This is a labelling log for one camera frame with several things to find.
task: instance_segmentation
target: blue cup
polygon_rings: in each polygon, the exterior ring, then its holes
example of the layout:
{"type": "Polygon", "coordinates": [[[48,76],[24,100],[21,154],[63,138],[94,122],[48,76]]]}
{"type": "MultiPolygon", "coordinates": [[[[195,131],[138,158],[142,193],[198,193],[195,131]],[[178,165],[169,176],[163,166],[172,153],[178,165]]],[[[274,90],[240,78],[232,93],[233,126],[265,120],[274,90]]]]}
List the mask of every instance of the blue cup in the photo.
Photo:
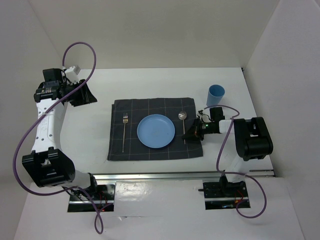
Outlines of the blue cup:
{"type": "Polygon", "coordinates": [[[212,106],[220,103],[220,100],[225,95],[225,89],[220,85],[212,85],[209,87],[208,98],[206,100],[206,105],[212,106]]]}

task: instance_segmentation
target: fork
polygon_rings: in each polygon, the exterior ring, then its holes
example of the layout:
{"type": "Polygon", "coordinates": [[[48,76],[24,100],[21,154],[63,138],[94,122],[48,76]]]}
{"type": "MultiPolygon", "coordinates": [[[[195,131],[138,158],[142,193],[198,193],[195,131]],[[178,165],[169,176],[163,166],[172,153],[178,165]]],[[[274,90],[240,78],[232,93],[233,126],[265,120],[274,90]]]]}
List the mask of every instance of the fork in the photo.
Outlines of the fork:
{"type": "Polygon", "coordinates": [[[128,113],[123,114],[123,140],[122,140],[122,152],[125,151],[125,137],[126,137],[126,124],[128,123],[128,113]]]}

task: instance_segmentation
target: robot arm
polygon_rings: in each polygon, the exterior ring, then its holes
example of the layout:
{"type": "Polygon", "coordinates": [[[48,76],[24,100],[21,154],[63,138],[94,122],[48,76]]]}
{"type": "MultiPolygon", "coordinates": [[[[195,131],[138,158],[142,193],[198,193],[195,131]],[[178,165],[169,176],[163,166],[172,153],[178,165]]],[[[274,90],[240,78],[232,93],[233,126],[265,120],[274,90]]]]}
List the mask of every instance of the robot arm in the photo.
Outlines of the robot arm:
{"type": "MultiPolygon", "coordinates": [[[[66,71],[58,68],[43,70],[44,82],[34,94],[38,118],[60,98],[70,93],[84,80],[78,79],[79,67],[66,71]]],[[[95,191],[96,181],[90,173],[75,169],[74,163],[61,149],[60,133],[68,102],[74,107],[97,102],[85,84],[66,101],[59,103],[37,126],[36,137],[31,154],[22,157],[22,165],[38,187],[78,186],[95,191]]]]}
{"type": "MultiPolygon", "coordinates": [[[[222,107],[210,108],[210,117],[207,116],[209,122],[203,120],[204,115],[202,110],[198,112],[198,118],[194,120],[191,128],[182,137],[183,139],[204,140],[206,134],[227,133],[231,119],[225,120],[222,107]]],[[[264,159],[273,152],[273,143],[262,117],[234,119],[230,133],[234,134],[238,156],[226,168],[226,172],[247,174],[252,166],[249,160],[264,159]]],[[[238,174],[226,174],[226,178],[229,183],[239,183],[245,177],[238,174]]]]}

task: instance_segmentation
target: spoon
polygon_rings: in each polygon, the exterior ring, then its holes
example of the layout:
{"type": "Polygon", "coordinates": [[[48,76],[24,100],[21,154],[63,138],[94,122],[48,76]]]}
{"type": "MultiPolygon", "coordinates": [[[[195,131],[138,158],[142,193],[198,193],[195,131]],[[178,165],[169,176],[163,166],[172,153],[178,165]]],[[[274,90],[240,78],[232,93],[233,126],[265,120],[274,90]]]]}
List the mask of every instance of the spoon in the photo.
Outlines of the spoon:
{"type": "Polygon", "coordinates": [[[179,119],[182,120],[182,124],[183,124],[183,135],[186,134],[186,129],[185,129],[185,119],[187,118],[187,113],[186,111],[181,111],[179,112],[178,115],[179,119]]]}

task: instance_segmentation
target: placemat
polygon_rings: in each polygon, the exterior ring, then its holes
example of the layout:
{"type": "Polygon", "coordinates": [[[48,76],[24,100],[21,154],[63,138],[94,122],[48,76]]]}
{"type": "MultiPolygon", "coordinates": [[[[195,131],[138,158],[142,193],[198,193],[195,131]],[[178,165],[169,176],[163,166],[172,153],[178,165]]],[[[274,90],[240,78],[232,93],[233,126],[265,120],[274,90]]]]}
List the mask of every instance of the placemat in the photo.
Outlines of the placemat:
{"type": "Polygon", "coordinates": [[[186,141],[183,121],[179,120],[180,111],[186,111],[184,120],[187,131],[196,118],[196,106],[193,98],[151,98],[151,99],[122,99],[115,100],[112,105],[109,161],[147,161],[147,160],[176,160],[202,157],[201,141],[186,141]],[[122,152],[124,113],[128,114],[125,129],[124,152],[122,152]],[[161,114],[167,116],[174,124],[175,136],[172,142],[162,148],[149,148],[143,145],[137,135],[139,122],[148,115],[161,114]]]}

